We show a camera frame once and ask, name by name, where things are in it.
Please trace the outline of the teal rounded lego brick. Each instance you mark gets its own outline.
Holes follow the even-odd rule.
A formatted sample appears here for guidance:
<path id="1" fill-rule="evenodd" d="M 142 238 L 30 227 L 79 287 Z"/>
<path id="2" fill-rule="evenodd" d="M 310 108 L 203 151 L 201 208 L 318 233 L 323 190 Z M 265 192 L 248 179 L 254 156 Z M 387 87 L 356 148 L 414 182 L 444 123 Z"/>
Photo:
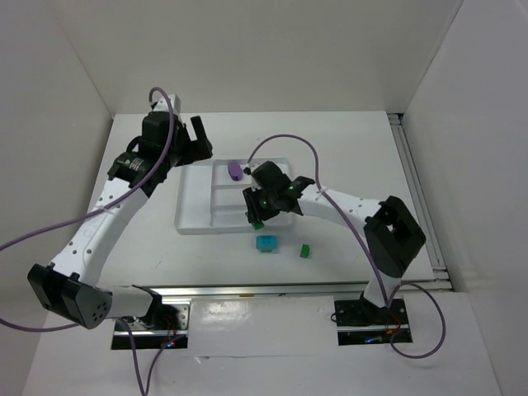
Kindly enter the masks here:
<path id="1" fill-rule="evenodd" d="M 257 235 L 255 242 L 259 252 L 274 252 L 278 248 L 278 239 L 274 235 Z"/>

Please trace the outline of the purple oval lego brick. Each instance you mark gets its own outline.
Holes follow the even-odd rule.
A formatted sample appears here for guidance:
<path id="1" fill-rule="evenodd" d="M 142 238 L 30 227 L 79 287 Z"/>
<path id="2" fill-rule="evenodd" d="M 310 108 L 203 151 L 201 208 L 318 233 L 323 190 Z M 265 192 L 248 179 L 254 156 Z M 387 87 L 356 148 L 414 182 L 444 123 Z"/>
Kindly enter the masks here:
<path id="1" fill-rule="evenodd" d="M 239 182 L 243 179 L 243 170 L 237 161 L 230 161 L 228 163 L 228 174 L 235 182 Z"/>

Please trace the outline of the small green lego brick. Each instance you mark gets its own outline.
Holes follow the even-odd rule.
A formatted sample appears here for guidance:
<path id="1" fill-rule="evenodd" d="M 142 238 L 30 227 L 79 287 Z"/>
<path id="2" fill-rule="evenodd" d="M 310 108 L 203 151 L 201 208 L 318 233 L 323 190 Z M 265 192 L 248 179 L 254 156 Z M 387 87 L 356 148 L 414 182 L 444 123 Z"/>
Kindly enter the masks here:
<path id="1" fill-rule="evenodd" d="M 311 247 L 308 244 L 304 243 L 301 246 L 299 256 L 303 259 L 308 259 L 310 257 L 310 253 L 311 253 Z"/>

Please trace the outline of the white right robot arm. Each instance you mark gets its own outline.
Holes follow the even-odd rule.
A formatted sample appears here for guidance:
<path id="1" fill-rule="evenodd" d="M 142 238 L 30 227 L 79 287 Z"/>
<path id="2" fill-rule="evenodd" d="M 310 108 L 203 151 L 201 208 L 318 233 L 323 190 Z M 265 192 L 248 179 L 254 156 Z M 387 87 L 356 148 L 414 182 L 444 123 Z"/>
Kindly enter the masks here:
<path id="1" fill-rule="evenodd" d="M 349 228 L 373 271 L 361 298 L 377 309 L 391 305 L 403 275 L 426 243 L 401 199 L 365 199 L 334 191 L 309 177 L 292 180 L 272 161 L 248 164 L 243 172 L 251 178 L 250 187 L 243 190 L 249 223 L 290 213 Z"/>

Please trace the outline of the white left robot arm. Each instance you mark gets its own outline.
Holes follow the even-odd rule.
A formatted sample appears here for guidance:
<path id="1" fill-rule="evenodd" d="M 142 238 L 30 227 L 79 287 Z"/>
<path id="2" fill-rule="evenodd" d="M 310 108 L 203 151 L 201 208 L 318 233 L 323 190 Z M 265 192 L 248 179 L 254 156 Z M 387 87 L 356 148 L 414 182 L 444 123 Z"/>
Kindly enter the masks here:
<path id="1" fill-rule="evenodd" d="M 27 280 L 44 309 L 93 329 L 108 318 L 156 321 L 162 296 L 141 285 L 103 290 L 102 269 L 121 234 L 175 167 L 210 159 L 213 146 L 200 116 L 191 118 L 191 139 L 175 111 L 153 110 L 112 163 L 98 205 L 82 218 L 68 245 L 47 265 L 35 264 Z"/>

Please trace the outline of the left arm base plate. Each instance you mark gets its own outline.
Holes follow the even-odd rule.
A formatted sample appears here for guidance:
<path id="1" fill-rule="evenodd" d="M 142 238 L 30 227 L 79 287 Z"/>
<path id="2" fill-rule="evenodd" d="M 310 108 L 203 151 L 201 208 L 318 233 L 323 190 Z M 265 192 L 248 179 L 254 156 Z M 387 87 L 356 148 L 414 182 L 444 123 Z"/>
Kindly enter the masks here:
<path id="1" fill-rule="evenodd" d="M 191 301 L 173 299 L 163 302 L 163 310 L 153 322 L 138 317 L 124 317 L 126 325 L 115 322 L 111 339 L 111 350 L 124 351 L 132 347 L 130 328 L 137 350 L 157 350 L 168 344 L 168 350 L 183 350 L 188 347 L 188 328 L 190 322 Z"/>

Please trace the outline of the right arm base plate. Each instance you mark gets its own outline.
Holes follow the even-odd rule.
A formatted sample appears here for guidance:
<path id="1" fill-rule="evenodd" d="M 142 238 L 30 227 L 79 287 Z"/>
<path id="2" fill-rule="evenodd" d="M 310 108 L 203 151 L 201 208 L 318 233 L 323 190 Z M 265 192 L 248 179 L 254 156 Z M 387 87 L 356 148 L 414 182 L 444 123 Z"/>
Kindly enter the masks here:
<path id="1" fill-rule="evenodd" d="M 411 343 L 407 307 L 403 299 L 394 299 L 388 309 L 380 309 L 363 299 L 334 301 L 330 320 L 337 325 L 339 346 Z"/>

